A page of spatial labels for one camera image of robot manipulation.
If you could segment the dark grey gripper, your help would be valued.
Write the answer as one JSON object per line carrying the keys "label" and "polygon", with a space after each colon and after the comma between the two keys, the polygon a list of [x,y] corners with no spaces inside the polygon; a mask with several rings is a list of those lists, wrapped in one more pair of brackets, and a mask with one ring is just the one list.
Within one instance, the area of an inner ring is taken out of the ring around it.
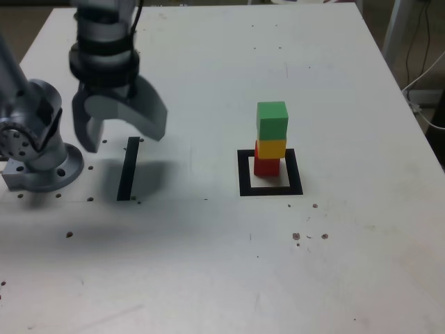
{"label": "dark grey gripper", "polygon": [[123,86],[94,86],[79,80],[72,99],[76,137],[83,148],[97,153],[104,121],[122,120],[143,136],[160,141],[165,135],[168,110],[153,85],[138,75]]}

